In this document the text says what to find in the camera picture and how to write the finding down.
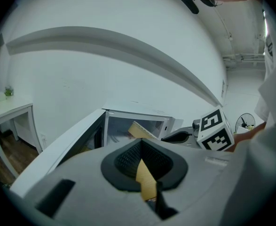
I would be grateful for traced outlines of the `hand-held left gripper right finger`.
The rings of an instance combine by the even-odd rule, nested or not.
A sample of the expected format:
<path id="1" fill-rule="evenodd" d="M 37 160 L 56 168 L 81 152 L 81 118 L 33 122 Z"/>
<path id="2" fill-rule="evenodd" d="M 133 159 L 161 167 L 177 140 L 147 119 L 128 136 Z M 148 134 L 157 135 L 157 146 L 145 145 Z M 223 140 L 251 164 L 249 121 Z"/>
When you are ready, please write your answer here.
<path id="1" fill-rule="evenodd" d="M 162 220 L 156 213 L 150 212 L 150 215 L 142 216 L 142 225 L 218 226 L 229 191 L 217 184 L 233 153 L 196 149 L 154 139 L 142 139 L 142 143 L 158 146 L 163 154 L 173 152 L 188 166 L 187 173 L 175 188 L 162 191 L 167 206 L 176 210 L 177 214 Z"/>

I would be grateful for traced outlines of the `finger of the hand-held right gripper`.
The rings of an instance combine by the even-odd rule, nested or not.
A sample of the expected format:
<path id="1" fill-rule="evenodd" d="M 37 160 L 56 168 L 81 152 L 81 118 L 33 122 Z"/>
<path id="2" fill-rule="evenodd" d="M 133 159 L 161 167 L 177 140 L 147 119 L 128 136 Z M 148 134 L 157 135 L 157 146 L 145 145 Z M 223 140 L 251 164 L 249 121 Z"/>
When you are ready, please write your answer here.
<path id="1" fill-rule="evenodd" d="M 171 137 L 178 133 L 185 133 L 185 134 L 193 135 L 193 132 L 194 132 L 194 130 L 192 127 L 183 127 L 183 128 L 176 129 L 176 130 L 170 132 L 169 134 L 166 134 L 162 139 L 166 139 L 166 138 Z"/>
<path id="2" fill-rule="evenodd" d="M 171 144 L 177 144 L 177 145 L 182 145 L 182 146 L 186 146 L 186 147 L 191 147 L 191 148 L 198 148 L 198 144 L 194 137 L 188 137 L 183 141 L 175 141 L 175 140 L 163 138 L 162 141 L 168 142 Z"/>

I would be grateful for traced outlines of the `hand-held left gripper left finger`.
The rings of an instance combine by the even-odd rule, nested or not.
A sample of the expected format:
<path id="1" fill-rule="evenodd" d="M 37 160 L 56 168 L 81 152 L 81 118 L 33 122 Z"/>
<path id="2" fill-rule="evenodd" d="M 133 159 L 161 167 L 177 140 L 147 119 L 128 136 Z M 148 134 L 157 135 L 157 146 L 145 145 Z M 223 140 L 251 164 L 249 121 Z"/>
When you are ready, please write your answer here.
<path id="1" fill-rule="evenodd" d="M 136 172 L 144 140 L 60 155 L 25 201 L 60 226 L 154 226 Z"/>

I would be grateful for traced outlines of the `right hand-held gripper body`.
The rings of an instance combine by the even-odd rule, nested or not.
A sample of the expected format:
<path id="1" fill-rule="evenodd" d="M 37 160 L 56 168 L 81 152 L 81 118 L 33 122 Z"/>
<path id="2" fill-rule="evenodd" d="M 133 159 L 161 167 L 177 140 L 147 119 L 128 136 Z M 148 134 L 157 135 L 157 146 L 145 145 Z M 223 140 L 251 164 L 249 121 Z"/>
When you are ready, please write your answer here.
<path id="1" fill-rule="evenodd" d="M 212 151 L 226 151 L 234 145 L 230 124 L 221 107 L 201 116 L 197 143 Z"/>

